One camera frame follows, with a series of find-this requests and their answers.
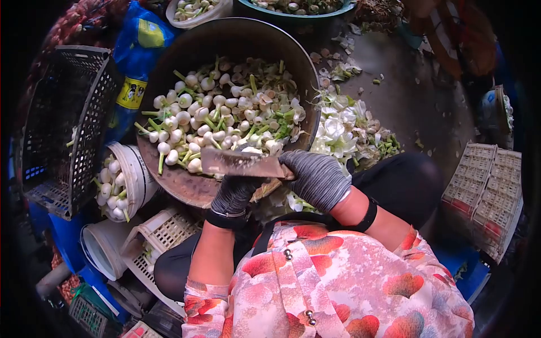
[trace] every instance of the green bowl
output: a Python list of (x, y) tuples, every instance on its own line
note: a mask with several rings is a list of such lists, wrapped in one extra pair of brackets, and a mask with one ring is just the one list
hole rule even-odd
[(356, 5), (355, 0), (344, 0), (344, 5), (341, 9), (337, 10), (336, 12), (327, 13), (327, 14), (319, 14), (319, 15), (295, 15), (295, 14), (286, 14), (286, 13), (276, 13), (273, 11), (269, 11), (266, 9), (263, 9), (261, 7), (258, 7), (257, 5), (253, 4), (250, 0), (236, 0), (235, 4), (237, 4), (237, 7), (239, 10), (243, 12), (252, 12), (255, 14), (256, 17), (267, 17), (269, 21), (273, 22), (283, 22), (283, 23), (290, 23), (295, 25), (309, 25), (312, 24), (314, 21), (319, 21), (321, 19), (328, 19), (333, 16), (342, 15), (345, 12), (348, 12), (352, 10)]

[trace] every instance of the white bucket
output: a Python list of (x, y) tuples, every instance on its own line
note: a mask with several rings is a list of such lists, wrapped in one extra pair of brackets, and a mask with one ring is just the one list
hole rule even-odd
[[(124, 173), (126, 191), (128, 193), (128, 216), (135, 213), (154, 196), (160, 185), (148, 172), (143, 162), (143, 157), (136, 145), (122, 145), (115, 142), (108, 146), (116, 159), (120, 162), (120, 168)], [(105, 212), (107, 217), (114, 222), (124, 222), (115, 216)]]
[(173, 19), (175, 17), (178, 3), (179, 0), (171, 0), (166, 9), (166, 18), (169, 20), (171, 26), (181, 29), (192, 29), (193, 27), (199, 26), (207, 21), (230, 16), (233, 12), (233, 0), (221, 0), (212, 11), (206, 12), (205, 14), (202, 14), (192, 20), (174, 21)]
[(116, 281), (128, 268), (120, 257), (120, 249), (131, 229), (140, 223), (141, 220), (135, 217), (130, 223), (104, 220), (83, 228), (81, 241), (86, 248), (84, 254), (108, 279)]

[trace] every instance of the wristband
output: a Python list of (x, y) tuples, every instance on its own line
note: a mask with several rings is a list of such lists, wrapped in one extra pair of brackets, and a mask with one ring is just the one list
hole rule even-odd
[(358, 232), (363, 233), (374, 223), (375, 216), (378, 213), (378, 203), (371, 197), (368, 198), (368, 210), (362, 221), (357, 224), (356, 229)]
[(222, 229), (239, 230), (246, 225), (245, 213), (242, 213), (241, 216), (232, 217), (232, 215), (224, 215), (208, 209), (205, 219), (210, 224)]

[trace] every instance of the knife handle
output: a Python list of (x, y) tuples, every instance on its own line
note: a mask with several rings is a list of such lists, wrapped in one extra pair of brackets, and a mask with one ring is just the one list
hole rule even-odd
[(282, 178), (282, 180), (295, 181), (296, 179), (295, 174), (285, 164), (282, 164), (281, 167), (282, 167), (283, 175), (285, 176), (284, 178)]

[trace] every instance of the bowl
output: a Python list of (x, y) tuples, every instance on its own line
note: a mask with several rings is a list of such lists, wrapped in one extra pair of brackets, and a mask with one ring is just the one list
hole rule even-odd
[[(213, 63), (215, 55), (228, 56), (235, 63), (245, 62), (247, 57), (261, 57), (267, 62), (284, 60), (286, 69), (293, 75), (298, 87), (300, 102), (306, 111), (301, 127), (308, 134), (301, 134), (295, 143), (284, 147), (284, 151), (294, 149), (309, 150), (318, 129), (320, 112), (312, 109), (309, 101), (319, 89), (315, 67), (302, 46), (288, 33), (265, 23), (249, 18), (222, 18), (205, 22), (181, 34), (162, 54), (156, 68), (149, 76), (141, 110), (155, 110), (153, 100), (164, 95), (179, 80), (173, 74), (177, 70), (187, 74), (204, 64)], [(145, 124), (148, 116), (138, 115), (137, 120)], [(177, 200), (188, 205), (209, 208), (220, 187), (220, 182), (205, 175), (190, 174), (179, 165), (163, 166), (163, 174), (158, 175), (159, 153), (156, 144), (147, 138), (137, 136), (137, 145), (144, 164), (160, 186)], [(274, 179), (254, 194), (258, 200), (270, 194), (280, 185)]]
[(233, 11), (233, 0), (221, 0), (212, 11), (206, 12), (197, 18), (186, 21), (174, 21), (178, 3), (179, 0), (171, 0), (166, 9), (166, 18), (171, 26), (181, 29), (191, 29), (204, 22), (227, 17)]
[(330, 19), (337, 15), (342, 15), (353, 8), (355, 8), (357, 2), (351, 0), (344, 0), (342, 8), (336, 12), (319, 14), (319, 15), (295, 15), (287, 13), (277, 13), (263, 9), (250, 0), (233, 0), (235, 2), (235, 8), (240, 12), (243, 12), (247, 16), (260, 18), (267, 22), (277, 24), (291, 24), (291, 25), (310, 25), (317, 21), (323, 21)]

